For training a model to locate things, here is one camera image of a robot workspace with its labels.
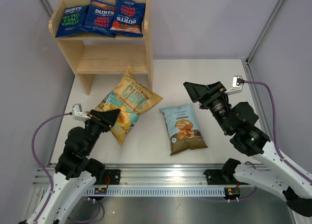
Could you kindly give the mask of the yellow kettle cooked chips bag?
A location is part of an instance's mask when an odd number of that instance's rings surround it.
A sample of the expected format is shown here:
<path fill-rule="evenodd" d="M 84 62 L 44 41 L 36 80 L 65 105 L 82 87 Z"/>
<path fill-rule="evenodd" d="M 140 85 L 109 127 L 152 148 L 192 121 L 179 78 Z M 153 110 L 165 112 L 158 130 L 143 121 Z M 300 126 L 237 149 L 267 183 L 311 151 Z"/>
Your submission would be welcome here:
<path fill-rule="evenodd" d="M 162 99 L 160 95 L 137 83 L 131 67 L 128 66 L 120 82 L 95 107 L 95 110 L 106 112 L 120 109 L 111 132 L 118 144 L 123 146 L 139 116 L 149 111 Z"/>

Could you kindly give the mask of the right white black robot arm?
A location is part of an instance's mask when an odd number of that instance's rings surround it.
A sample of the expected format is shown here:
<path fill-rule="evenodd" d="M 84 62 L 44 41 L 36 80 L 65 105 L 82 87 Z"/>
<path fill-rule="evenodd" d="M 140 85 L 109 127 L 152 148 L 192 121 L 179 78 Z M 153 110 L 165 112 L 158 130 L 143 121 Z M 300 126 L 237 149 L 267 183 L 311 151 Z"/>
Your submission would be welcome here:
<path fill-rule="evenodd" d="M 235 159 L 228 159 L 221 170 L 226 183 L 241 182 L 265 190 L 286 202 L 294 212 L 312 215 L 312 174 L 282 153 L 277 143 L 255 126 L 258 115 L 248 102 L 234 107 L 229 103 L 230 91 L 221 82 L 208 85 L 184 82 L 192 102 L 209 110 L 230 143 L 240 153 L 261 162 L 268 171 L 254 169 Z"/>

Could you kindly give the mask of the blue spicy sweet chilli bag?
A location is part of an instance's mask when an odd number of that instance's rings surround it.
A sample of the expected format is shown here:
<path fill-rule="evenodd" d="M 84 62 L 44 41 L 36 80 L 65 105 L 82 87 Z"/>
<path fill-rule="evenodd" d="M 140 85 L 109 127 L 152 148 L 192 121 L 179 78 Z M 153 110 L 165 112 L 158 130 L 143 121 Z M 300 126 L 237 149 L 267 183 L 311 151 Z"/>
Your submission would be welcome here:
<path fill-rule="evenodd" d="M 103 0 L 91 0 L 86 17 L 80 29 L 83 32 L 115 38 L 110 29 L 113 24 L 116 5 Z"/>

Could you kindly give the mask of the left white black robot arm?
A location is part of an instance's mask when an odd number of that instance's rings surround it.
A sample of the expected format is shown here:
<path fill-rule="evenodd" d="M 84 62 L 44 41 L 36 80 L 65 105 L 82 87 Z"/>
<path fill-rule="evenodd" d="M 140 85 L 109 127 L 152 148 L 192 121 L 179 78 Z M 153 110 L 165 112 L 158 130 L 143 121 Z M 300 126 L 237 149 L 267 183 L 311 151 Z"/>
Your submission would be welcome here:
<path fill-rule="evenodd" d="M 100 161 L 89 158 L 100 135 L 109 132 L 117 121 L 120 109 L 83 112 L 75 104 L 68 115 L 82 121 L 84 127 L 74 127 L 67 135 L 63 153 L 51 175 L 38 161 L 49 179 L 49 188 L 25 224 L 64 224 L 81 197 L 92 185 L 118 185 L 120 170 L 106 170 Z"/>

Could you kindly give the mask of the blue sea salt vinegar bag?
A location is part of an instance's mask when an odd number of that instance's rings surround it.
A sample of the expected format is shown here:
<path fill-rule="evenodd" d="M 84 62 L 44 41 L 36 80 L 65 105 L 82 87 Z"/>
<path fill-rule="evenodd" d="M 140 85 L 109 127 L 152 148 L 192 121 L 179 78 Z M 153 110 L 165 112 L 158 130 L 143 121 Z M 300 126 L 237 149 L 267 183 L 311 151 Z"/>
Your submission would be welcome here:
<path fill-rule="evenodd" d="M 88 8 L 88 4 L 67 7 L 55 38 L 69 37 L 80 33 Z"/>

